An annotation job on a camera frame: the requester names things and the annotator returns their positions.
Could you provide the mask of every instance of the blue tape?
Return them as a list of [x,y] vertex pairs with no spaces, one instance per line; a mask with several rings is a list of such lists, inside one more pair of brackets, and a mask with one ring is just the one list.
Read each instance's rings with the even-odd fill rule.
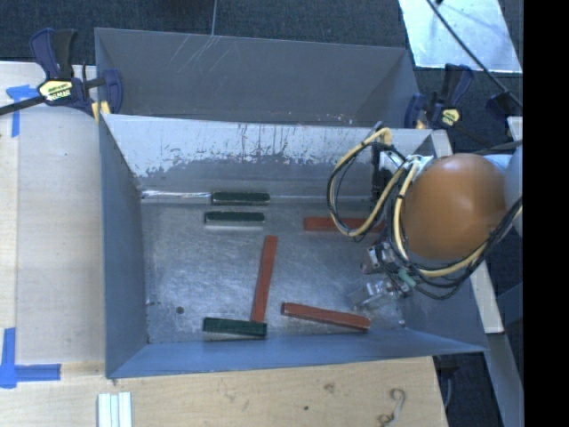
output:
[[[37,90],[26,85],[18,85],[16,87],[8,87],[6,93],[14,100],[15,103],[28,98],[35,98],[39,95]],[[12,137],[15,138],[20,134],[20,112],[17,110],[12,116]]]
[[17,366],[16,328],[4,330],[2,364],[0,364],[0,388],[13,389],[18,383],[32,381],[59,381],[61,364]]

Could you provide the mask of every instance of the gray bin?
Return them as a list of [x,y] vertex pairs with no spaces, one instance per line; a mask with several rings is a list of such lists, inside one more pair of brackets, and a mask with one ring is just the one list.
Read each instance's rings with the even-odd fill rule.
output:
[[[434,154],[432,132],[398,128],[416,92],[402,49],[223,36],[96,32],[97,64],[124,80],[121,114],[100,123],[107,377],[297,367],[485,349],[470,283],[437,302],[419,293],[364,312],[366,333],[280,315],[281,302],[350,311],[371,233],[307,232],[326,216],[338,159],[382,120],[404,153]],[[342,211],[370,209],[369,154],[342,183]],[[223,208],[214,191],[269,193]],[[262,212],[214,227],[212,210]],[[263,239],[278,236],[268,335],[201,330],[249,318]]]

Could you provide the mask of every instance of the red stick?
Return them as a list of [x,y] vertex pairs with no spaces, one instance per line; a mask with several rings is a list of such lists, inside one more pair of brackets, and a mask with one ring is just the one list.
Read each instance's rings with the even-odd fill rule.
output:
[[265,310],[267,309],[268,289],[270,279],[273,275],[273,264],[276,254],[276,236],[266,236],[265,244],[260,258],[259,276],[257,277],[257,288],[252,302],[251,321],[264,322]]
[[309,321],[333,324],[335,326],[352,327],[362,331],[369,330],[372,324],[372,321],[369,318],[354,315],[353,313],[324,310],[292,302],[283,302],[281,305],[281,314],[287,317],[307,319]]
[[[361,218],[342,218],[341,219],[346,226],[351,229],[356,229],[365,223],[364,219]],[[330,217],[306,217],[303,221],[303,228],[305,231],[337,231],[336,225],[334,224],[332,218]],[[381,231],[384,226],[384,222],[379,223],[375,228],[374,232]]]

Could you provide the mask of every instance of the wooden table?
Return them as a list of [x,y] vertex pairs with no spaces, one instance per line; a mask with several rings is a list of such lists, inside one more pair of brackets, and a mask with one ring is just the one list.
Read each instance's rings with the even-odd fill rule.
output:
[[[36,65],[16,67],[0,62],[2,90],[43,75]],[[31,76],[20,77],[23,70],[31,71]],[[0,106],[9,102],[0,93]],[[11,130],[12,117],[0,117],[0,342],[4,328],[15,326],[16,310],[34,309],[17,308],[16,302],[20,141],[11,136]],[[65,273],[60,276],[65,280]],[[103,369],[100,360],[65,362],[60,381],[0,389],[0,427],[95,425],[97,396],[122,391],[132,394],[137,427],[377,426],[380,415],[393,412],[396,402],[390,391],[394,388],[406,393],[397,426],[448,425],[430,357],[119,381],[106,379]]]

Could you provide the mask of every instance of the gray carpet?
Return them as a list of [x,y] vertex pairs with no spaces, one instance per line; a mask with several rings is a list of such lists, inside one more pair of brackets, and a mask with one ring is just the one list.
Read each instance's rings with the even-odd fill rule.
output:
[[[524,0],[499,0],[520,63],[524,61]],[[0,0],[0,60],[30,60],[28,41],[45,27],[79,31],[73,62],[94,63],[95,27],[135,28],[185,33],[252,36],[341,44],[372,44],[409,48],[397,0]],[[443,73],[417,68],[420,90],[440,90]],[[523,99],[522,77],[499,75]],[[508,141],[505,125],[485,110],[500,92],[484,75],[461,104],[462,123],[492,144]],[[461,133],[450,132],[457,152],[482,147]],[[512,231],[487,259],[497,294],[522,280],[522,241]],[[523,377],[523,323],[509,328],[512,350]],[[451,427],[501,425],[482,355],[457,357],[453,397],[448,409]],[[446,381],[442,381],[443,390]]]

